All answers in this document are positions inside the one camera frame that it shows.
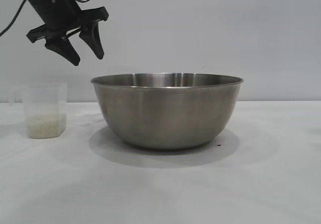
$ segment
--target table surface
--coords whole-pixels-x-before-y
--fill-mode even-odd
[[[321,223],[321,102],[238,102],[207,146],[124,145],[97,103],[69,103],[68,128],[29,139],[0,104],[1,224]]]

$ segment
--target metal bowl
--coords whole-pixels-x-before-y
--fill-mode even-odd
[[[207,143],[225,128],[243,80],[193,73],[96,77],[102,114],[123,141],[174,150]]]

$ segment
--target robotic arm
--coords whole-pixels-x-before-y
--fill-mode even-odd
[[[98,22],[108,19],[105,7],[81,10],[77,4],[81,0],[28,0],[44,25],[28,32],[27,37],[34,43],[45,39],[45,47],[54,51],[75,66],[80,57],[69,41],[69,37],[80,32],[79,37],[91,48],[98,59],[104,57],[101,46]]]

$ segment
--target white backdrop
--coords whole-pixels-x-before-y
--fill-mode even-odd
[[[0,0],[0,29],[22,0]],[[240,100],[321,100],[321,0],[92,0],[106,6],[99,61],[74,36],[74,67],[32,44],[42,24],[29,3],[0,38],[0,101],[11,85],[67,82],[70,101],[96,101],[90,79],[136,72],[202,72],[245,79]]]

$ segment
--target plastic cup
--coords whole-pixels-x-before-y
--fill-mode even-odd
[[[67,84],[24,85],[20,91],[28,136],[33,139],[60,136],[66,129],[67,122]]]

